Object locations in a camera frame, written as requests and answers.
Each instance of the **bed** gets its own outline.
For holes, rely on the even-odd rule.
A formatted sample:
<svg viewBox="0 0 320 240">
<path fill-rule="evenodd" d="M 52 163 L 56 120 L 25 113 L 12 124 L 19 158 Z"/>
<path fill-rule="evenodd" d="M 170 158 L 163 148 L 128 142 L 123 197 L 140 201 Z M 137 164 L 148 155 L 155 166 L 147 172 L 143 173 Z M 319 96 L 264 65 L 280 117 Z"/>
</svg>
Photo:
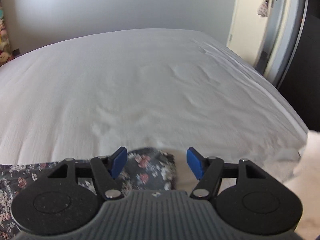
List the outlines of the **bed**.
<svg viewBox="0 0 320 240">
<path fill-rule="evenodd" d="M 249 158 L 285 181 L 307 141 L 278 91 L 197 31 L 127 30 L 52 44 L 2 66 L 0 85 L 2 164 L 156 147 L 174 154 L 177 188 L 190 191 L 188 147 L 226 162 Z"/>
</svg>

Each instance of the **plush toy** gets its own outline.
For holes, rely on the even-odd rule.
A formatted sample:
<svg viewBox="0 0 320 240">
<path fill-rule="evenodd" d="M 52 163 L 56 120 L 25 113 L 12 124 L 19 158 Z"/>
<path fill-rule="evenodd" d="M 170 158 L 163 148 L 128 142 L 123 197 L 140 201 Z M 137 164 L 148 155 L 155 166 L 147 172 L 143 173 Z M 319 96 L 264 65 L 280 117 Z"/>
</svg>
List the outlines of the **plush toy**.
<svg viewBox="0 0 320 240">
<path fill-rule="evenodd" d="M 13 59 L 8 33 L 5 28 L 3 9 L 0 4 L 0 66 Z"/>
<path fill-rule="evenodd" d="M 12 60 L 12 55 L 10 55 L 9 53 L 7 52 L 2 52 L 0 54 L 0 65 L 3 65 L 4 63 L 8 62 Z"/>
</svg>

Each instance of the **floor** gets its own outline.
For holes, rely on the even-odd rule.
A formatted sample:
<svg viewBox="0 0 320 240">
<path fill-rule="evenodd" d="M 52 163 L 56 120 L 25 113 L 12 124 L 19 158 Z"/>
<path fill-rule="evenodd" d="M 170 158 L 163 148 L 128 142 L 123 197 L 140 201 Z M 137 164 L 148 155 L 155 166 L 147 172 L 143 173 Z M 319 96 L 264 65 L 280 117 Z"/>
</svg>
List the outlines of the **floor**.
<svg viewBox="0 0 320 240">
<path fill-rule="evenodd" d="M 265 51 L 262 51 L 260 59 L 257 63 L 257 66 L 255 67 L 256 71 L 258 71 L 259 74 L 263 75 L 267 67 L 268 61 L 269 61 L 268 54 Z"/>
</svg>

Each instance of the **white wall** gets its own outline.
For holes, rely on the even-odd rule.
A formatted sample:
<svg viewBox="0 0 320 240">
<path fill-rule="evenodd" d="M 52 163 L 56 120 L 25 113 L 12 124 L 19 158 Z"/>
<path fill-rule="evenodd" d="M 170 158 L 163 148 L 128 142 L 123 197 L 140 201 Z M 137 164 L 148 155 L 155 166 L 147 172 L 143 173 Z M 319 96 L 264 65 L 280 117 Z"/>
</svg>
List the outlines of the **white wall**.
<svg viewBox="0 0 320 240">
<path fill-rule="evenodd" d="M 235 0 L 2 0 L 13 49 L 136 28 L 203 31 L 227 43 Z"/>
</svg>

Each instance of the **door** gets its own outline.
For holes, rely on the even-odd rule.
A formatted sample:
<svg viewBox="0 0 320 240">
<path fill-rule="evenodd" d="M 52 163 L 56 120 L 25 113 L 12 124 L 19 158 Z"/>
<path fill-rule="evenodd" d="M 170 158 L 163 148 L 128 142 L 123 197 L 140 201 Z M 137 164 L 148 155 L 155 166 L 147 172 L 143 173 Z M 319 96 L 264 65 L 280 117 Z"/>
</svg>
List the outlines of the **door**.
<svg viewBox="0 0 320 240">
<path fill-rule="evenodd" d="M 258 15 L 267 1 L 267 16 Z M 233 22 L 227 47 L 251 66 L 255 66 L 262 52 L 272 0 L 236 0 Z"/>
</svg>

